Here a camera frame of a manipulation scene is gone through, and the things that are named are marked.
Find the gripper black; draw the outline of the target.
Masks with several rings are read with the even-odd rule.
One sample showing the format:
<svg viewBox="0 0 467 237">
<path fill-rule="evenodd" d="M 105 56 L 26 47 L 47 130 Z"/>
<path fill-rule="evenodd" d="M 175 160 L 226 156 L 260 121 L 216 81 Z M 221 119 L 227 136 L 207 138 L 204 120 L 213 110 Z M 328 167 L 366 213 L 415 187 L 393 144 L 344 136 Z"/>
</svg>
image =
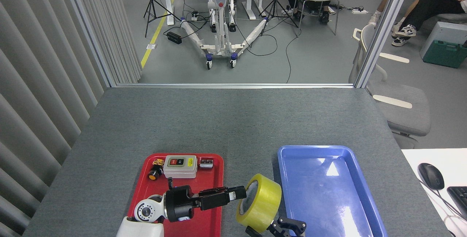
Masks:
<svg viewBox="0 0 467 237">
<path fill-rule="evenodd" d="M 246 198 L 244 186 L 218 187 L 205 189 L 198 193 L 198 197 L 192 192 L 189 185 L 174 187 L 165 193 L 166 217 L 170 222 L 190 220 L 194 217 L 194 209 L 209 210 L 227 205 L 230 201 Z M 249 236 L 262 236 L 250 226 L 245 232 Z"/>
</svg>

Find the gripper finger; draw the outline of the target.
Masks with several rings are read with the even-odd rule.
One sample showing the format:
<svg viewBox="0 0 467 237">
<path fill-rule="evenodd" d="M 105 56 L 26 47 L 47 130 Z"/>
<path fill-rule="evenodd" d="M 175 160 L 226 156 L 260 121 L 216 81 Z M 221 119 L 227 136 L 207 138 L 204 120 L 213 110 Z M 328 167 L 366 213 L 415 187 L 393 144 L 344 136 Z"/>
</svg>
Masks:
<svg viewBox="0 0 467 237">
<path fill-rule="evenodd" d="M 304 221 L 290 219 L 287 217 L 278 217 L 277 220 L 267 227 L 267 230 L 275 237 L 290 237 L 292 230 L 297 237 L 305 237 L 307 225 Z"/>
</svg>

